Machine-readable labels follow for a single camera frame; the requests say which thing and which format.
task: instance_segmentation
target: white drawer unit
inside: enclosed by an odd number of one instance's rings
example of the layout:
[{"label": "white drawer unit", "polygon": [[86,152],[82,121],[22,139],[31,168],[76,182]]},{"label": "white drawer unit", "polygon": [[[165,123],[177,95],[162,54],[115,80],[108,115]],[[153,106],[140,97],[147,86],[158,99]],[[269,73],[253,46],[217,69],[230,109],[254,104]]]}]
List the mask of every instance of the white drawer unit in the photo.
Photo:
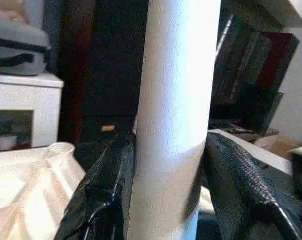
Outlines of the white drawer unit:
[{"label": "white drawer unit", "polygon": [[63,84],[49,73],[0,74],[0,151],[57,141]]}]

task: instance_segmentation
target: white cylindrical pole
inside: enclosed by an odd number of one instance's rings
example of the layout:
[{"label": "white cylindrical pole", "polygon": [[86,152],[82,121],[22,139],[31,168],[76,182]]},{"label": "white cylindrical pole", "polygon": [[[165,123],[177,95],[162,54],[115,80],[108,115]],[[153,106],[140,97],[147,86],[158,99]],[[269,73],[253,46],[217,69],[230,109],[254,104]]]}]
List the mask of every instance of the white cylindrical pole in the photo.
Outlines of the white cylindrical pole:
[{"label": "white cylindrical pole", "polygon": [[128,240],[194,240],[220,0],[149,0]]}]

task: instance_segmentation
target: red object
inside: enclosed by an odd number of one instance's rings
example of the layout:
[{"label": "red object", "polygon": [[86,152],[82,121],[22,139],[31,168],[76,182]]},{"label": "red object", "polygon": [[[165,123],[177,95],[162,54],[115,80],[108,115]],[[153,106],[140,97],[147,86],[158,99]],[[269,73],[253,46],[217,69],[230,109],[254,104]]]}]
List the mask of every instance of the red object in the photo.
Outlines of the red object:
[{"label": "red object", "polygon": [[272,46],[256,83],[259,88],[278,90],[299,41],[291,33],[263,35],[272,41]]}]

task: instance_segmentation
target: white shelf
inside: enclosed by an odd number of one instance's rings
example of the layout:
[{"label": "white shelf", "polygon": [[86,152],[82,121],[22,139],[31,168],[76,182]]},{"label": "white shelf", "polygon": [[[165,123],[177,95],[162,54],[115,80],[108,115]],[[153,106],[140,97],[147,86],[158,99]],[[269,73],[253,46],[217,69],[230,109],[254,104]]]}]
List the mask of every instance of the white shelf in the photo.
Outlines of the white shelf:
[{"label": "white shelf", "polygon": [[284,27],[302,27],[302,0],[257,0]]},{"label": "white shelf", "polygon": [[35,87],[42,86],[46,88],[54,87],[58,89],[61,89],[64,85],[62,80],[50,73],[43,73],[31,77],[0,74],[0,84],[24,85]]}]

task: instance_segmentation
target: white wall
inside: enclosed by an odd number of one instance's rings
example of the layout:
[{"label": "white wall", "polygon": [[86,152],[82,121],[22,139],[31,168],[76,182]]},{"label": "white wall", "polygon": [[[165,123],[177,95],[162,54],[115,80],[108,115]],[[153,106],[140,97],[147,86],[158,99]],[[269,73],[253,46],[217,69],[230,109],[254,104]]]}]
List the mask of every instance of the white wall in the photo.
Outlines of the white wall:
[{"label": "white wall", "polygon": [[285,28],[293,33],[300,44],[292,58],[279,91],[284,93],[270,127],[280,131],[281,135],[295,141],[302,141],[302,28]]},{"label": "white wall", "polygon": [[30,19],[30,25],[42,28],[44,0],[25,0],[25,9]]}]

